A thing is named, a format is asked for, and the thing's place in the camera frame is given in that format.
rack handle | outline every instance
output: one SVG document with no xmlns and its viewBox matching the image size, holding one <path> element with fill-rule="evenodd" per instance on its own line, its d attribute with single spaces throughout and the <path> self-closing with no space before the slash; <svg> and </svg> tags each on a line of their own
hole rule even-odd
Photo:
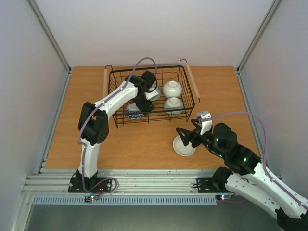
<svg viewBox="0 0 308 231">
<path fill-rule="evenodd" d="M 104 69 L 103 98 L 108 95 L 108 70 Z"/>
<path fill-rule="evenodd" d="M 198 91 L 198 88 L 197 88 L 197 85 L 194 81 L 194 78 L 193 78 L 193 73 L 192 73 L 192 70 L 191 70 L 191 67 L 189 66 L 189 63 L 186 62 L 186 67 L 187 67 L 187 71 L 188 71 L 188 75 L 189 75 L 189 78 L 191 79 L 192 81 L 192 87 L 194 89 L 194 92 L 196 93 L 196 96 L 200 102 L 200 94 L 199 94 L 199 91 Z"/>
</svg>

ventilation grille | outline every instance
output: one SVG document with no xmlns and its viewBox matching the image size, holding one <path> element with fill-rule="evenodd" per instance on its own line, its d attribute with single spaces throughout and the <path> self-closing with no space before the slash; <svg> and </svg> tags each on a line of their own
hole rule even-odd
<svg viewBox="0 0 308 231">
<path fill-rule="evenodd" d="M 35 205 L 216 205 L 215 196 L 102 196 L 86 203 L 84 196 L 35 196 Z"/>
</svg>

white backdrop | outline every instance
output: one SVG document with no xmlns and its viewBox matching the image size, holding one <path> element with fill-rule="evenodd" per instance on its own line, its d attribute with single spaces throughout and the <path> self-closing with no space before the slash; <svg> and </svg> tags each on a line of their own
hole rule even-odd
<svg viewBox="0 0 308 231">
<path fill-rule="evenodd" d="M 0 230 L 36 174 L 67 74 L 26 0 L 0 3 Z"/>
<path fill-rule="evenodd" d="M 268 128 L 269 166 L 308 197 L 308 1 L 284 0 L 242 75 L 253 110 Z M 263 130 L 259 134 L 264 139 Z"/>
<path fill-rule="evenodd" d="M 238 66 L 272 0 L 36 0 L 70 66 Z"/>
</svg>

table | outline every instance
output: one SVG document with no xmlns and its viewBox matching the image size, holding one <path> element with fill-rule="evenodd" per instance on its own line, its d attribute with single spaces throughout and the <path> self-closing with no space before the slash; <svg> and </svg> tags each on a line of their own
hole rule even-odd
<svg viewBox="0 0 308 231">
<path fill-rule="evenodd" d="M 196 104 L 191 118 L 197 112 L 208 110 L 212 116 L 244 110 L 239 83 L 231 66 L 192 66 L 192 73 L 201 103 Z M 81 146 L 77 144 L 78 121 L 82 105 L 103 97 L 103 66 L 74 67 L 61 109 L 45 168 L 77 169 Z M 238 142 L 257 154 L 257 146 L 247 115 L 230 115 L 213 122 L 224 122 L 237 133 Z M 193 129 L 185 119 L 135 123 L 116 128 L 109 120 L 109 135 L 102 143 L 98 157 L 99 169 L 216 169 L 223 160 L 212 155 L 203 146 L 195 153 L 182 157 L 173 150 L 176 127 Z"/>
</svg>

black wire rack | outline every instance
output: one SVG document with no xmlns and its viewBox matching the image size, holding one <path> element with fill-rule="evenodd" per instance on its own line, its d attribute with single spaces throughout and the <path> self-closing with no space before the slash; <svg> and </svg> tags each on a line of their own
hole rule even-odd
<svg viewBox="0 0 308 231">
<path fill-rule="evenodd" d="M 115 120 L 116 127 L 119 128 L 119 124 L 132 124 L 140 122 L 150 122 L 150 121 L 160 121 L 160 120 L 172 120 L 172 119 L 186 119 L 186 122 L 189 120 L 189 117 L 192 113 L 192 110 L 196 103 L 193 98 L 193 93 L 191 86 L 189 84 L 187 74 L 184 67 L 181 65 L 181 61 L 186 61 L 185 59 L 180 60 L 179 65 L 170 65 L 170 66 L 158 66 L 157 67 L 157 83 L 158 88 L 160 89 L 161 96 L 159 99 L 152 102 L 154 109 L 146 114 L 143 114 L 143 117 L 139 119 L 131 119 L 128 116 L 133 114 L 141 114 L 140 112 L 127 113 L 126 107 L 132 101 L 127 102 L 121 108 L 119 108 L 114 114 L 113 118 Z M 109 83 L 108 83 L 108 94 L 113 92 L 118 88 L 121 83 L 125 80 L 127 76 L 130 75 L 132 69 L 123 69 L 123 70 L 114 70 L 111 65 L 106 66 L 110 67 L 112 71 L 109 73 Z M 136 68 L 134 75 L 141 76 L 145 71 L 150 71 L 155 73 L 155 67 L 141 67 Z M 163 93 L 163 86 L 166 82 L 175 80 L 179 82 L 182 86 L 182 93 L 179 99 L 183 102 L 183 108 L 181 109 L 164 109 L 164 103 L 167 98 Z"/>
</svg>

